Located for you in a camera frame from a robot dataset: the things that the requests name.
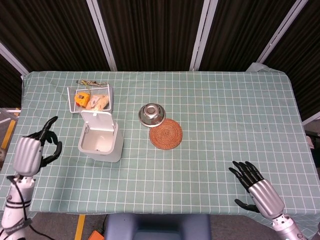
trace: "floor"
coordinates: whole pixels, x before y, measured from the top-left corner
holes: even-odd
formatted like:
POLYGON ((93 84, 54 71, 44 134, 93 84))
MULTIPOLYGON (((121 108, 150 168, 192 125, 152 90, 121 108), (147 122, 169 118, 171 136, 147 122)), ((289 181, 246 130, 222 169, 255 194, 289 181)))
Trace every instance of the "floor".
MULTIPOLYGON (((304 126, 304 130, 320 134, 320 119, 314 120, 314 121, 306 124, 304 126)), ((318 167, 316 170, 317 170, 319 178, 320 178, 320 167, 318 167)))
MULTIPOLYGON (((4 142, 10 121, 0 124, 0 143, 4 142)), ((312 125, 320 130, 320 121, 312 125)), ((102 228, 106 215, 86 215, 82 240, 87 240, 93 230, 102 228)), ((212 239, 247 239, 247 240, 273 240, 278 239, 277 234, 269 227, 262 225, 246 216, 241 215, 211 215, 212 239)), ((56 240, 75 239, 79 215, 62 213, 38 213, 32 220, 32 226, 56 240)), ((43 236, 35 234, 30 228, 26 230, 27 239, 43 240, 43 236)))

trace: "round rattan mat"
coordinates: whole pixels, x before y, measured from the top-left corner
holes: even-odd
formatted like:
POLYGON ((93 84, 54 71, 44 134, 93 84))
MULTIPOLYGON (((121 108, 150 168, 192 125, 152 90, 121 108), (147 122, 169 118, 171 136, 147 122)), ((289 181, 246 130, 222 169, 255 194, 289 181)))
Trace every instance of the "round rattan mat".
POLYGON ((166 118, 161 125, 150 129, 149 137, 158 149, 174 149, 182 141, 182 128, 176 121, 166 118))

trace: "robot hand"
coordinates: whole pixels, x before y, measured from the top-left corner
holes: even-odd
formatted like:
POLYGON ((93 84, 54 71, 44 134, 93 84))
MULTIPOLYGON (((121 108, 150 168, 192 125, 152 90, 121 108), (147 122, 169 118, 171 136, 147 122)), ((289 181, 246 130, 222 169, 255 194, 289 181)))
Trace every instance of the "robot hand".
POLYGON ((13 161, 13 168, 19 175, 34 176, 41 168, 59 157, 62 151, 62 142, 58 141, 57 135, 49 130, 57 119, 57 116, 51 118, 41 131, 24 136, 19 140, 13 161), (56 149, 53 155, 44 158, 42 154, 46 141, 50 144, 53 142, 56 149))
POLYGON ((307 240, 293 219, 283 214, 284 202, 258 169, 248 161, 245 163, 233 161, 232 163, 239 171, 232 167, 229 167, 229 170, 239 179, 255 205, 248 205, 239 199, 235 199, 235 203, 245 210, 261 213, 265 218, 272 220, 272 227, 280 239, 307 240))
POLYGON ((1 221, 3 229, 0 231, 0 240, 24 240, 25 228, 30 226, 34 230, 31 227, 32 221, 27 216, 35 188, 33 176, 42 167, 56 160, 62 151, 62 142, 58 141, 53 131, 50 131, 50 127, 57 119, 57 116, 51 118, 41 131, 22 137, 17 143, 13 160, 13 169, 17 175, 6 177, 11 185, 1 221), (53 155, 44 158, 42 154, 46 141, 50 144, 53 142, 56 149, 53 155))

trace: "white trash bin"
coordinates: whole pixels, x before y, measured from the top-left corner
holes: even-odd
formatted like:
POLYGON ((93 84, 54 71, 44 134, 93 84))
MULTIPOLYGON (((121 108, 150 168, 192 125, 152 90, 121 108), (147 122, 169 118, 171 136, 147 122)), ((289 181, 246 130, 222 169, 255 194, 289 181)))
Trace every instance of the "white trash bin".
POLYGON ((84 119, 78 143, 80 152, 103 162, 118 162, 124 145, 123 133, 106 111, 81 111, 84 119))

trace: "green checkered tablecloth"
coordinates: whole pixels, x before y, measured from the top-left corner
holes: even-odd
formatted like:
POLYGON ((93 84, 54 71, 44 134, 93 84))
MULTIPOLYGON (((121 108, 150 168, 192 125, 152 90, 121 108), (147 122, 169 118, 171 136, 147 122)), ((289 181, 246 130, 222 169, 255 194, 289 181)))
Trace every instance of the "green checkered tablecloth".
MULTIPOLYGON (((244 214, 264 222, 234 203, 252 201, 228 168, 250 161, 306 235, 320 220, 320 183, 283 72, 32 72, 23 80, 21 115, 0 175, 2 209, 18 139, 53 116, 63 151, 35 176, 31 211, 244 214), (69 112, 67 87, 81 79, 114 87, 112 116, 124 134, 119 162, 94 161, 78 150, 84 120, 69 112), (160 150, 150 142, 138 119, 150 102, 180 123, 177 148, 160 150)), ((45 155, 54 149, 47 146, 45 155)))

